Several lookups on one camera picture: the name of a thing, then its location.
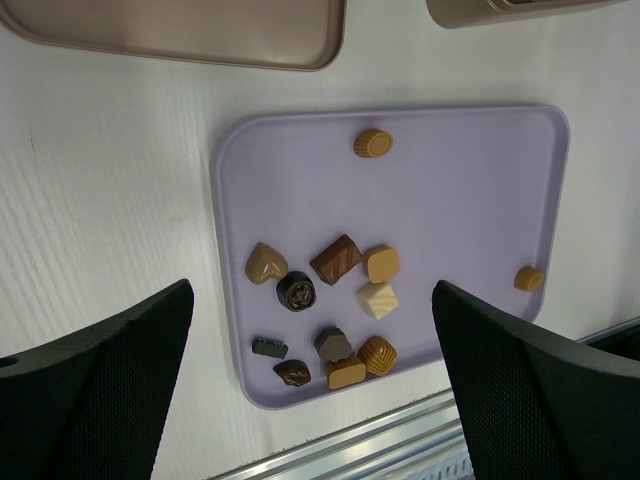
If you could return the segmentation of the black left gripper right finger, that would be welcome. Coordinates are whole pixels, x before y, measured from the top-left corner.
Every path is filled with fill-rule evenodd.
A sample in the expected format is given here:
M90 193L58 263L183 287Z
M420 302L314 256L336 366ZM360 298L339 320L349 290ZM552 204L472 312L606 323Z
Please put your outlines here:
M578 342L446 281L432 313L476 478L638 478L637 322Z

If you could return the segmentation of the rose gold tin lid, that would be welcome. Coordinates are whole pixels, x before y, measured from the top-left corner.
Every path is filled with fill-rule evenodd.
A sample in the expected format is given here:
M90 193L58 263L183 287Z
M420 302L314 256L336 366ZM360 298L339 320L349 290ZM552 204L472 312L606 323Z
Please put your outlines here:
M344 1L4 1L33 42L130 56L318 71L339 54Z

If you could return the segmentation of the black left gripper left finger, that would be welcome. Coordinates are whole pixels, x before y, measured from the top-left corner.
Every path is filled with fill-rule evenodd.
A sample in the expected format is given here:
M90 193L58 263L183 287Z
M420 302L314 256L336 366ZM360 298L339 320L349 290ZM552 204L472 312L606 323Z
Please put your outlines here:
M110 318L1 360L4 479L151 477L194 292L181 279Z

